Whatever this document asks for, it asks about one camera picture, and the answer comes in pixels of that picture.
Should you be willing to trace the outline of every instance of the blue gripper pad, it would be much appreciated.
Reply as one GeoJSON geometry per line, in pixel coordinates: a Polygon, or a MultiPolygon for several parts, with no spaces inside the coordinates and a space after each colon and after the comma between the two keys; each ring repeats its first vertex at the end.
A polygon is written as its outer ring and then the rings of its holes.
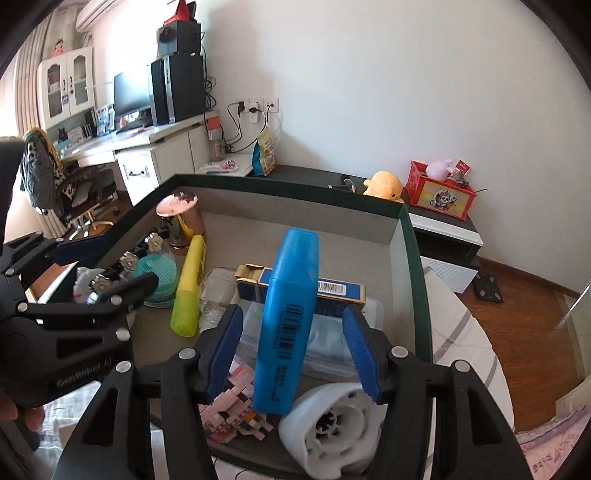
{"type": "Polygon", "coordinates": [[[371,341],[369,338],[371,329],[361,310],[353,308],[358,311],[353,312],[350,306],[343,311],[343,333],[359,374],[363,391],[378,403],[383,392],[379,381],[379,363],[368,343],[371,341]]]}
{"type": "Polygon", "coordinates": [[[222,329],[217,346],[211,355],[208,372],[209,381],[205,389],[205,394],[211,402],[222,393],[234,354],[236,354],[238,342],[242,336],[242,326],[242,309],[238,305],[230,305],[224,312],[217,327],[203,332],[203,336],[207,337],[207,332],[214,333],[214,330],[222,329]]]}

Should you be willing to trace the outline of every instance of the office chair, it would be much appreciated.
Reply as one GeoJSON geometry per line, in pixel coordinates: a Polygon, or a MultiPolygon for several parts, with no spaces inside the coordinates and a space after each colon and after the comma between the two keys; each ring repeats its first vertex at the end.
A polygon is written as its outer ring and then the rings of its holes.
{"type": "Polygon", "coordinates": [[[113,222],[95,219],[95,210],[114,198],[117,186],[106,167],[67,168],[53,148],[47,133],[33,128],[24,137],[21,174],[28,200],[42,215],[52,210],[64,225],[88,236],[90,229],[113,222]]]}
{"type": "Polygon", "coordinates": [[[64,215],[60,217],[60,220],[64,224],[67,225],[69,223],[76,227],[76,230],[70,235],[70,240],[82,232],[84,232],[83,236],[87,237],[90,234],[90,230],[96,229],[99,225],[113,225],[113,222],[108,220],[97,220],[95,218],[96,210],[104,207],[115,197],[117,185],[115,184],[113,172],[108,168],[98,170],[95,167],[87,167],[83,170],[87,169],[92,170],[77,185],[72,205],[69,208],[65,207],[64,215]]]}

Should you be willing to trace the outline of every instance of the metal can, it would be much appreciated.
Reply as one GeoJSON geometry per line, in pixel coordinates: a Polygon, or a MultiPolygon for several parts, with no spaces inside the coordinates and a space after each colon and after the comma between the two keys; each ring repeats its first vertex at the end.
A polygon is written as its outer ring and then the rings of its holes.
{"type": "Polygon", "coordinates": [[[205,236],[205,224],[197,195],[179,192],[169,195],[156,207],[156,214],[170,229],[168,244],[177,255],[185,255],[195,235],[205,236]]]}

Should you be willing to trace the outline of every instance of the snack bag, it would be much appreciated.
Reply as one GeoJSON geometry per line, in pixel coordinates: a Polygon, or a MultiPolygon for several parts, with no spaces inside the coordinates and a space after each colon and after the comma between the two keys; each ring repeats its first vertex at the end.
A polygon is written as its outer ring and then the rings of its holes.
{"type": "Polygon", "coordinates": [[[261,130],[256,139],[255,149],[252,152],[252,169],[257,176],[267,176],[275,169],[273,137],[267,127],[261,130]]]}

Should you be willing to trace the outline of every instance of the yellow duck plush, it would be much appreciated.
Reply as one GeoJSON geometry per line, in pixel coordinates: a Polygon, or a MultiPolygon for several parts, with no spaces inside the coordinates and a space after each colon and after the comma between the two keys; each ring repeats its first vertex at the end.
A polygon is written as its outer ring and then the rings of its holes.
{"type": "Polygon", "coordinates": [[[389,171],[377,172],[371,180],[365,180],[363,185],[368,188],[363,193],[364,195],[404,203],[404,200],[400,198],[402,183],[396,175],[391,174],[389,171]]]}

